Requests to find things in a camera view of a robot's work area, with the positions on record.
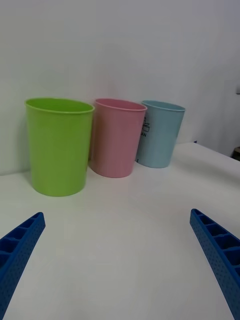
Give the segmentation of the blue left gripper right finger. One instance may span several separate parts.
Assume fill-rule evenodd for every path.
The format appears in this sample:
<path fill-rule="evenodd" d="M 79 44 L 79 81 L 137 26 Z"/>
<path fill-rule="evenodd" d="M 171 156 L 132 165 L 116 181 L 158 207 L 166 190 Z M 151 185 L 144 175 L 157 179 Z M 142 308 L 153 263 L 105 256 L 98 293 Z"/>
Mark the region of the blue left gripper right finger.
<path fill-rule="evenodd" d="M 233 318 L 240 319 L 240 240 L 195 208 L 189 223 Z"/>

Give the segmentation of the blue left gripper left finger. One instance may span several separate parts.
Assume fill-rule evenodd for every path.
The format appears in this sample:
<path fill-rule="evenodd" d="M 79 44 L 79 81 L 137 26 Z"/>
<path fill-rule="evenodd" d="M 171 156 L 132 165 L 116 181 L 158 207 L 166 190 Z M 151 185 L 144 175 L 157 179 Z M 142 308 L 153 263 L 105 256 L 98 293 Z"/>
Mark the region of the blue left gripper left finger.
<path fill-rule="evenodd" d="M 45 226 L 44 214 L 38 212 L 0 239 L 0 314 L 6 312 Z"/>

